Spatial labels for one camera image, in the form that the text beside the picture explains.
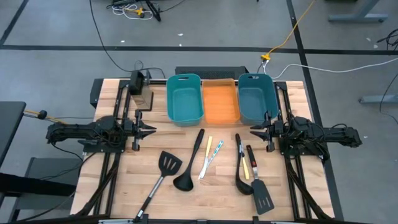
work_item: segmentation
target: black spatula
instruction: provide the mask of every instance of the black spatula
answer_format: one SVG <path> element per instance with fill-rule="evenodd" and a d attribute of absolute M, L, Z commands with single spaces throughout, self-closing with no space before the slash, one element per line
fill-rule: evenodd
<path fill-rule="evenodd" d="M 251 187 L 253 188 L 253 197 L 254 202 L 256 204 L 257 214 L 264 214 L 275 208 L 274 203 L 271 200 L 271 196 L 267 190 L 265 183 L 262 180 L 259 180 L 259 175 L 257 172 L 257 164 L 256 159 L 254 158 L 253 150 L 251 146 L 246 146 L 248 150 L 250 164 L 253 168 L 254 173 L 254 181 L 251 182 Z"/>
<path fill-rule="evenodd" d="M 154 196 L 156 190 L 159 188 L 160 184 L 162 183 L 164 177 L 176 174 L 180 169 L 181 164 L 182 161 L 179 158 L 171 155 L 168 152 L 162 151 L 159 157 L 159 169 L 162 172 L 162 174 L 160 175 L 159 180 L 157 180 L 155 184 L 155 187 L 152 189 L 149 196 L 142 205 L 141 209 L 139 210 L 136 218 L 134 219 L 134 223 L 138 222 L 142 214 L 144 214 L 145 209 L 147 208 L 152 197 Z"/>

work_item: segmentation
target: wooden table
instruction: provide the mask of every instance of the wooden table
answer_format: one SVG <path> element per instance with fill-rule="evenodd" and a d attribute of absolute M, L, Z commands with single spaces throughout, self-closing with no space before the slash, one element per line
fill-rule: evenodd
<path fill-rule="evenodd" d="M 112 115 L 118 83 L 118 79 L 104 80 L 95 119 Z M 287 86 L 293 114 L 311 118 L 303 83 L 287 82 Z M 259 178 L 266 183 L 275 205 L 275 209 L 260 215 L 259 219 L 293 220 L 285 162 L 279 153 L 277 144 L 275 144 L 277 150 L 271 153 L 266 152 L 267 143 L 250 134 L 249 126 L 244 126 L 241 123 L 209 125 L 203 120 L 200 126 L 177 127 L 167 117 L 165 85 L 151 85 L 151 89 L 155 94 L 153 109 L 150 112 L 143 112 L 143 120 L 146 124 L 156 127 L 157 132 L 140 141 L 141 150 L 139 152 L 131 150 L 132 139 L 129 138 L 126 152 L 122 154 L 119 165 L 112 218 L 134 218 L 136 216 L 159 178 L 159 155 L 162 151 L 167 151 L 180 158 L 183 164 L 176 176 L 166 177 L 159 187 L 145 211 L 149 214 L 149 218 L 252 220 L 252 216 L 257 215 L 252 196 L 239 193 L 234 181 L 237 156 L 234 135 L 239 133 L 244 146 L 247 144 L 252 146 L 258 164 Z M 131 100 L 130 118 L 134 117 L 134 109 L 136 109 L 136 104 Z M 190 192 L 182 192 L 173 186 L 172 181 L 188 166 L 193 144 L 200 128 L 205 129 L 205 137 L 192 166 L 194 188 Z M 205 178 L 198 180 L 203 166 L 208 136 L 213 136 L 210 153 L 214 151 L 220 140 L 223 140 L 224 144 L 209 166 Z M 104 154 L 100 153 L 94 155 L 81 169 L 71 213 L 79 211 L 97 188 L 103 156 Z M 325 213 L 333 216 L 321 161 L 315 156 L 302 156 L 302 163 L 308 191 Z M 246 181 L 248 184 L 253 178 L 251 169 L 249 173 L 251 179 Z M 300 216 L 304 217 L 301 195 L 298 190 L 296 191 Z M 105 201 L 103 200 L 101 213 L 104 212 Z"/>

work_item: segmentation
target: black ladle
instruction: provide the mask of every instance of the black ladle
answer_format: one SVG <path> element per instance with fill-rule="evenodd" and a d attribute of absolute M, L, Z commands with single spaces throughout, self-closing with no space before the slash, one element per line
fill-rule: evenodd
<path fill-rule="evenodd" d="M 193 188 L 193 182 L 191 179 L 191 167 L 193 159 L 195 158 L 196 153 L 198 152 L 201 140 L 203 139 L 203 135 L 205 135 L 205 130 L 201 129 L 199 131 L 197 140 L 195 141 L 195 145 L 193 146 L 193 152 L 191 156 L 191 160 L 189 161 L 188 167 L 183 174 L 173 180 L 174 186 L 182 191 L 190 191 Z"/>
<path fill-rule="evenodd" d="M 241 151 L 240 148 L 242 147 L 241 137 L 239 134 L 235 134 L 236 146 L 238 147 L 238 161 L 236 162 L 236 174 L 235 174 L 235 184 L 238 190 L 244 195 L 251 195 L 253 194 L 253 188 L 243 182 L 239 177 L 239 168 L 241 167 Z"/>

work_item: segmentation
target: white cable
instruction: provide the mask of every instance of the white cable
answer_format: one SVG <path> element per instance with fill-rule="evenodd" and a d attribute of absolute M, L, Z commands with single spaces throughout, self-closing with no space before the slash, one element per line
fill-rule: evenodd
<path fill-rule="evenodd" d="M 131 9 L 131 10 L 136 10 L 138 9 L 138 6 L 135 4 L 128 4 L 127 6 L 121 7 L 121 6 L 112 6 L 112 12 L 113 14 L 117 15 L 117 16 L 121 16 L 124 15 L 126 16 L 126 18 L 128 19 L 137 19 L 137 20 L 149 20 L 152 19 L 154 17 L 153 13 L 151 11 L 143 11 L 143 13 L 150 13 L 150 18 L 137 18 L 137 17 L 129 17 L 126 14 L 126 9 Z"/>
<path fill-rule="evenodd" d="M 375 67 L 375 66 L 385 65 L 385 64 L 387 64 L 387 63 L 390 63 L 390 62 L 393 62 L 393 61 L 396 61 L 396 60 L 398 60 L 398 58 L 394 58 L 394 59 L 392 59 L 392 60 L 390 60 L 390 61 L 386 61 L 386 62 L 383 62 L 383 63 L 377 63 L 377 64 L 373 64 L 373 65 L 365 65 L 365 66 L 362 66 L 362 67 L 359 67 L 359 68 L 353 68 L 353 69 L 344 70 L 344 71 L 333 71 L 333 70 L 327 70 L 327 69 L 322 69 L 322 68 L 315 68 L 315 67 L 310 67 L 310 66 L 305 66 L 305 65 L 299 65 L 299 64 L 290 64 L 290 65 L 286 66 L 285 69 L 283 69 L 283 71 L 282 71 L 277 77 L 271 77 L 271 78 L 272 78 L 272 79 L 280 78 L 280 77 L 284 74 L 284 72 L 287 70 L 287 68 L 289 68 L 290 66 L 299 66 L 299 67 L 304 67 L 304 68 L 311 68 L 311 69 L 315 69 L 315 70 L 319 70 L 319 71 L 323 71 L 323 72 L 346 73 L 346 72 L 357 71 L 357 70 L 360 70 L 360 69 L 363 69 L 363 68 L 369 68 L 369 67 Z M 268 64 L 268 61 L 265 63 L 265 65 L 262 66 L 262 67 L 264 68 L 264 73 L 265 73 L 265 74 L 267 74 L 267 73 L 266 73 L 267 64 Z"/>

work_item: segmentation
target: plastic bin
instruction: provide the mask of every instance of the plastic bin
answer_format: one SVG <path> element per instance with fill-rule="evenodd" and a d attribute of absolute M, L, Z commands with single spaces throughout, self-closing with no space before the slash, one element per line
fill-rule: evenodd
<path fill-rule="evenodd" d="M 246 125 L 262 124 L 268 111 L 272 118 L 278 115 L 274 82 L 265 74 L 243 74 L 239 77 L 239 108 L 241 122 Z"/>
<path fill-rule="evenodd" d="M 174 75 L 166 82 L 167 116 L 177 126 L 194 126 L 203 117 L 200 77 L 195 74 Z"/>
<path fill-rule="evenodd" d="M 239 120 L 239 103 L 232 78 L 204 80 L 203 106 L 208 124 L 232 124 Z"/>

